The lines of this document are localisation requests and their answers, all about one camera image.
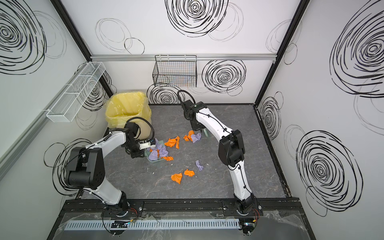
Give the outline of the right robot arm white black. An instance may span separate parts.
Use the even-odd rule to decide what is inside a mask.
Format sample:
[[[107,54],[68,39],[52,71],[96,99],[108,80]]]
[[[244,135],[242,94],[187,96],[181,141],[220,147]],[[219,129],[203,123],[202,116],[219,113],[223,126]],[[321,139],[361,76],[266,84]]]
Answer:
[[[177,98],[194,131],[207,130],[218,141],[218,157],[230,171],[234,185],[237,212],[245,216],[253,210],[257,199],[248,184],[245,173],[245,145],[242,133],[223,124],[203,102],[196,102],[192,95],[177,91]]]

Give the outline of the mint green dustpan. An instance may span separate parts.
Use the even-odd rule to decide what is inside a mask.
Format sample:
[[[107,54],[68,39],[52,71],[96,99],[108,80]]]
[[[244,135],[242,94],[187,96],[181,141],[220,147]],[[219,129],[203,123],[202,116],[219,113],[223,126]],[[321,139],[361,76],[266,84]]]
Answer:
[[[161,160],[164,160],[163,157],[167,157],[167,156],[168,156],[168,151],[164,142],[159,141],[156,138],[151,142],[151,146],[145,149],[145,157],[151,163],[156,163]]]

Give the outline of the mint green hand brush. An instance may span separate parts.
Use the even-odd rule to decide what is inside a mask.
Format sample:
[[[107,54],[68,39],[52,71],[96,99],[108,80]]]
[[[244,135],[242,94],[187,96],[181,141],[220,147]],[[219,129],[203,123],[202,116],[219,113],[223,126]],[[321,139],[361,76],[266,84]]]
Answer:
[[[203,133],[204,135],[208,138],[209,137],[209,133],[208,133],[208,130],[206,128],[203,129]]]

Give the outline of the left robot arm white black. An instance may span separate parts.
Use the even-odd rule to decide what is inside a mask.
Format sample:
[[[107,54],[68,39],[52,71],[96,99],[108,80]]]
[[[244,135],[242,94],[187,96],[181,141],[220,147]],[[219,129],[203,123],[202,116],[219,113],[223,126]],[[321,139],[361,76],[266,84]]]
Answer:
[[[151,129],[151,137],[139,140],[142,133],[134,120],[141,120]],[[151,123],[141,117],[134,117],[122,128],[110,128],[102,139],[85,147],[71,150],[65,170],[65,184],[75,189],[82,189],[99,198],[103,204],[116,211],[116,216],[123,217],[131,211],[126,194],[114,187],[106,177],[104,158],[118,147],[123,147],[131,158],[143,158],[145,148],[151,146],[155,131]]]

